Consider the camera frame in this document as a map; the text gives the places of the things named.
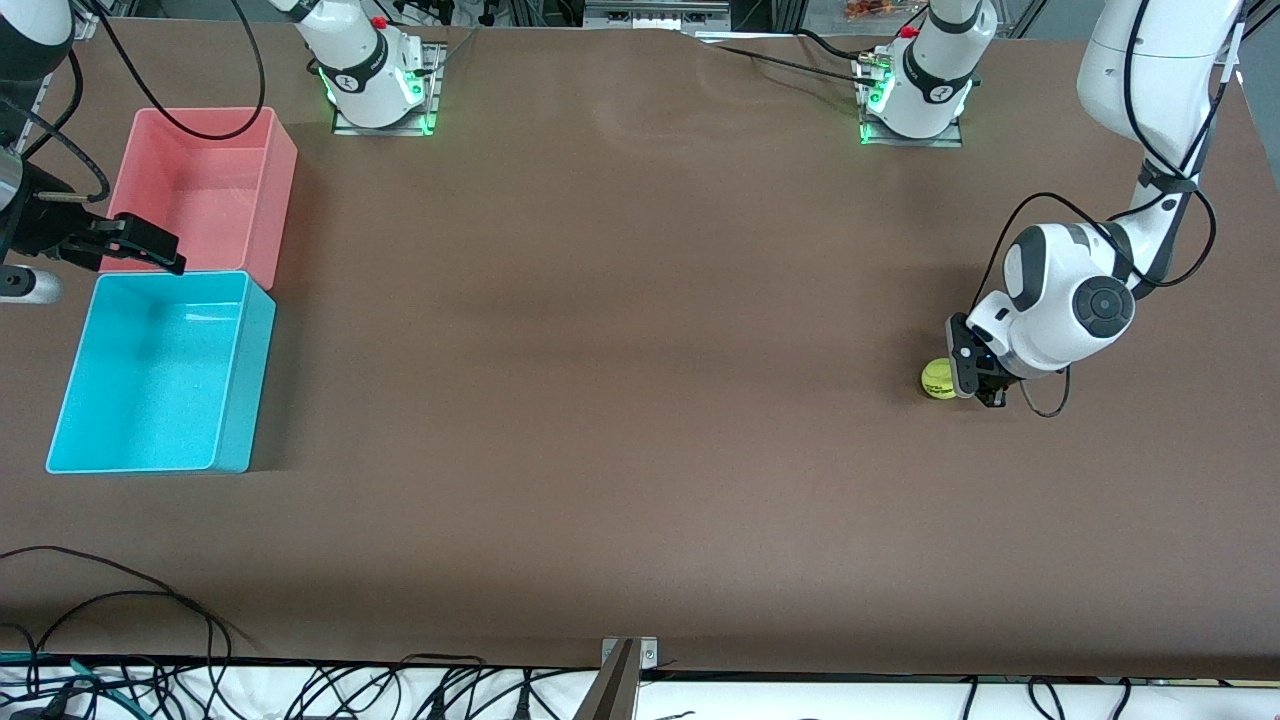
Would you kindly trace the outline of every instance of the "yellow tennis ball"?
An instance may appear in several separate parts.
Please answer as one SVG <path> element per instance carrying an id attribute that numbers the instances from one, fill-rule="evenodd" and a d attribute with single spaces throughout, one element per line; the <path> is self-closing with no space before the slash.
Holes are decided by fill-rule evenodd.
<path id="1" fill-rule="evenodd" d="M 946 357 L 938 357 L 924 366 L 920 373 L 920 387 L 929 397 L 938 400 L 951 400 L 956 396 L 955 384 L 951 382 L 951 363 Z"/>

